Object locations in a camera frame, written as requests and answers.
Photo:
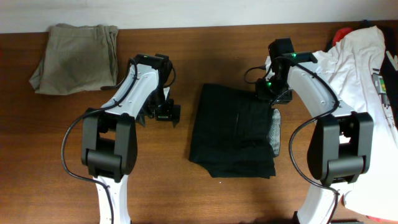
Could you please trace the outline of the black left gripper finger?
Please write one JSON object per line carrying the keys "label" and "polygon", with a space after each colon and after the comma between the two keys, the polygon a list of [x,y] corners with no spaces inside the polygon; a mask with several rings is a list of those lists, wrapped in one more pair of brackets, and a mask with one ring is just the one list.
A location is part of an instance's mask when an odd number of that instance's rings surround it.
{"label": "black left gripper finger", "polygon": [[146,127],[146,112],[144,109],[141,109],[140,112],[138,112],[136,116],[136,123]]}
{"label": "black left gripper finger", "polygon": [[174,105],[174,107],[172,109],[172,124],[173,124],[174,128],[180,122],[180,113],[181,113],[181,106],[180,105]]}

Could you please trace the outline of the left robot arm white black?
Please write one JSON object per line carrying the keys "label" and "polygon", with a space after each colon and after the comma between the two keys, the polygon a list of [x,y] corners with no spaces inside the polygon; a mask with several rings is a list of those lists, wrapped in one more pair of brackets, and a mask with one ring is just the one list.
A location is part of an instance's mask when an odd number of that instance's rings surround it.
{"label": "left robot arm white black", "polygon": [[137,159],[136,124],[146,118],[180,121],[181,106],[170,98],[174,66],[166,55],[136,55],[128,75],[101,111],[83,120],[81,162],[96,181],[101,223],[130,223],[127,182]]}

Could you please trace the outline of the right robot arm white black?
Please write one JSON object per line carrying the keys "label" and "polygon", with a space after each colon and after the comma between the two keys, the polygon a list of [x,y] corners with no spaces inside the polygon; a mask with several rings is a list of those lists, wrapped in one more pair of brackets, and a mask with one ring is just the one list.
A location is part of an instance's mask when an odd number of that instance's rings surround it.
{"label": "right robot arm white black", "polygon": [[271,62],[263,66],[265,77],[255,82],[257,97],[271,105],[287,104],[296,93],[311,115],[292,133],[290,157],[298,132],[315,124],[307,151],[311,176],[307,177],[292,161],[298,174],[310,183],[306,199],[292,221],[331,223],[342,196],[369,170],[374,121],[369,113],[355,111],[338,96],[311,52],[296,52],[289,38],[276,39],[268,51]]}

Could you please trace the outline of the black shorts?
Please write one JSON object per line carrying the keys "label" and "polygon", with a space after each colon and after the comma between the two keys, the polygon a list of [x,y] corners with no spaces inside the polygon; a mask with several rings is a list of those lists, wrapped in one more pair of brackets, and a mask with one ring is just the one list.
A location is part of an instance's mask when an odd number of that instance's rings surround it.
{"label": "black shorts", "polygon": [[213,177],[276,175],[280,111],[251,91],[205,84],[192,132],[189,160]]}

